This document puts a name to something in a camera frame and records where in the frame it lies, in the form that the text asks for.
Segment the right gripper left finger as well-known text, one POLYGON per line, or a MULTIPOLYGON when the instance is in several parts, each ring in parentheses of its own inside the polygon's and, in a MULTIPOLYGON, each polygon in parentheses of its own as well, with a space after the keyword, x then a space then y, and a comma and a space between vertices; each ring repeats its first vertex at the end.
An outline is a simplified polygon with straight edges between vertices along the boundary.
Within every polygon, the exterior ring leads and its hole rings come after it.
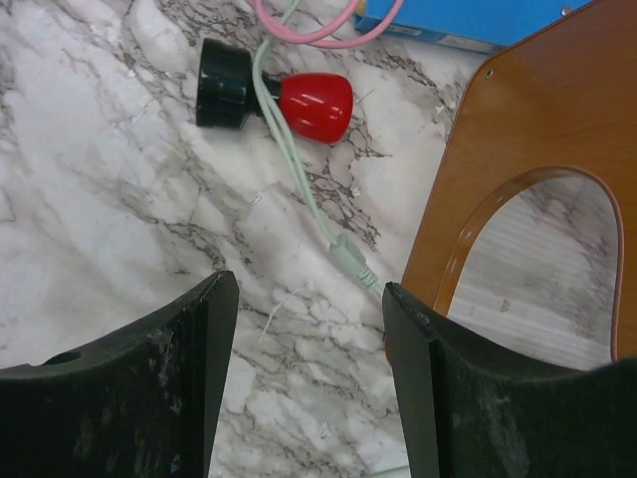
POLYGON ((1 372, 5 477, 205 477, 239 306, 218 272, 42 364, 1 372))

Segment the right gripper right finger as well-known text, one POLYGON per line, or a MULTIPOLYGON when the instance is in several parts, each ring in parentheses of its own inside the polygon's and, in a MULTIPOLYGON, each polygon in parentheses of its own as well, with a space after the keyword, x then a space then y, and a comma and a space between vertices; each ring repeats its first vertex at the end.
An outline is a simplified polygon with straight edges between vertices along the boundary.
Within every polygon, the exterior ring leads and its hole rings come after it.
POLYGON ((382 298, 414 477, 632 477, 636 361, 575 370, 506 349, 400 285, 382 298))

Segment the wooden three-tier rack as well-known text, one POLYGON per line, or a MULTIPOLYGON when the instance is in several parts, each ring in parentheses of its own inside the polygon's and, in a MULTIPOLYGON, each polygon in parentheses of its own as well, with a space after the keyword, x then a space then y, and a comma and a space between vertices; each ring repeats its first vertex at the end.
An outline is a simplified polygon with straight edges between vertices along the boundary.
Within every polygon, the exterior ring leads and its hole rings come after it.
POLYGON ((593 1, 491 57, 460 102, 402 285, 446 314, 477 235, 509 199, 584 175, 618 235, 610 353, 636 353, 636 5, 593 1))

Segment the blue notebook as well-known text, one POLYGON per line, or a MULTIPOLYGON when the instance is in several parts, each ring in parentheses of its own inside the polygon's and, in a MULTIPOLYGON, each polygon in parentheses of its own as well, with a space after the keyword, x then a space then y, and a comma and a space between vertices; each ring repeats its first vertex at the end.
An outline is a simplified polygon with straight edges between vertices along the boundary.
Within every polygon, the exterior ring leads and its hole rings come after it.
POLYGON ((587 0, 405 0, 385 32, 493 55, 587 4, 587 0))

